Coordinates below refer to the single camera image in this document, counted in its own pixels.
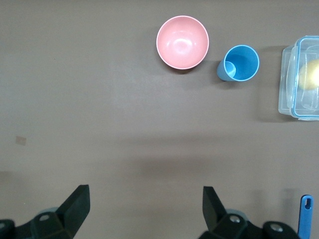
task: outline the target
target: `cup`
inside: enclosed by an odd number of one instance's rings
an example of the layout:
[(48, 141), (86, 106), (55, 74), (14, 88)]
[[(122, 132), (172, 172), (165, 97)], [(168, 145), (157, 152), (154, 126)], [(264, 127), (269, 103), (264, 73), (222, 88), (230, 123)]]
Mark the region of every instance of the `cup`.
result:
[(217, 75), (223, 81), (248, 81), (259, 69), (259, 56), (250, 46), (231, 48), (219, 63)]

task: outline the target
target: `blue utensil handle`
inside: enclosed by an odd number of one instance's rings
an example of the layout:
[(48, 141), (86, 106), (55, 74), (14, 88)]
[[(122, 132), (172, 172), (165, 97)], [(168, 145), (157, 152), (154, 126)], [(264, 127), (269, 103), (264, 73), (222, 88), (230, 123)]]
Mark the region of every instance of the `blue utensil handle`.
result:
[(298, 236), (301, 239), (310, 239), (313, 218), (314, 198), (303, 195), (300, 201)]

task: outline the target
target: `tabletop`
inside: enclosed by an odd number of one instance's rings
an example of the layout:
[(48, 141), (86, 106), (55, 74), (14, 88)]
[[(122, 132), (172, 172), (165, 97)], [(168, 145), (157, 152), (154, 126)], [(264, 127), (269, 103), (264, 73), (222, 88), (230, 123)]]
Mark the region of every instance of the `tabletop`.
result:
[[(296, 230), (301, 196), (319, 198), (319, 125), (278, 112), (281, 56), (319, 35), (318, 10), (317, 0), (1, 0), (0, 218), (21, 225), (89, 184), (77, 239), (196, 239), (213, 186), (255, 225)], [(156, 50), (177, 15), (209, 34), (187, 71)], [(259, 71), (223, 82), (217, 66), (239, 44), (256, 49)]]

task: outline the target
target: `yellow food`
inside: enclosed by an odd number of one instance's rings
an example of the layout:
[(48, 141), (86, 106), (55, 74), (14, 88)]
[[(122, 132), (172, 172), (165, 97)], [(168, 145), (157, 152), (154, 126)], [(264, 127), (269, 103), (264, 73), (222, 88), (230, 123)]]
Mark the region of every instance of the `yellow food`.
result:
[(319, 59), (309, 61), (299, 70), (298, 85), (304, 90), (319, 87)]

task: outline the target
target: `bowl rim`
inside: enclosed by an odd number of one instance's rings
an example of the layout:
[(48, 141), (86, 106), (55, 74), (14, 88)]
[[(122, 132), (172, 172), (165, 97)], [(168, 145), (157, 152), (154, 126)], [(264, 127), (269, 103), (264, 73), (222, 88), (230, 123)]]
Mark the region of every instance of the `bowl rim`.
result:
[[(159, 51), (159, 34), (160, 34), (160, 32), (162, 31), (163, 27), (164, 27), (168, 22), (172, 21), (173, 19), (175, 19), (175, 18), (182, 18), (182, 17), (190, 18), (190, 19), (195, 20), (196, 22), (198, 22), (199, 25), (201, 25), (201, 27), (204, 29), (204, 31), (205, 31), (205, 33), (206, 33), (206, 37), (207, 37), (207, 47), (206, 47), (206, 52), (205, 52), (205, 54), (204, 54), (203, 57), (200, 59), (200, 61), (198, 61), (196, 64), (194, 64), (194, 65), (192, 65), (192, 66), (190, 66), (190, 67), (176, 67), (176, 66), (173, 66), (173, 65), (167, 63), (167, 62), (164, 60), (164, 58), (162, 57), (162, 55), (160, 54), (160, 51)], [(187, 69), (190, 69), (190, 68), (193, 68), (193, 67), (197, 66), (199, 63), (201, 63), (201, 62), (204, 60), (205, 56), (207, 55), (208, 48), (209, 48), (209, 36), (208, 36), (208, 32), (207, 32), (205, 26), (204, 26), (199, 20), (197, 20), (196, 18), (194, 18), (194, 17), (192, 17), (192, 16), (188, 16), (188, 15), (178, 15), (178, 16), (174, 16), (174, 17), (168, 19), (168, 20), (160, 27), (160, 29), (159, 29), (159, 31), (158, 31), (158, 34), (157, 34), (157, 37), (156, 37), (156, 49), (157, 49), (157, 51), (158, 51), (158, 54), (159, 54), (160, 58), (161, 58), (162, 61), (165, 62), (167, 65), (169, 65), (170, 67), (173, 67), (173, 68), (175, 68), (175, 69), (178, 69), (178, 70), (187, 70)]]

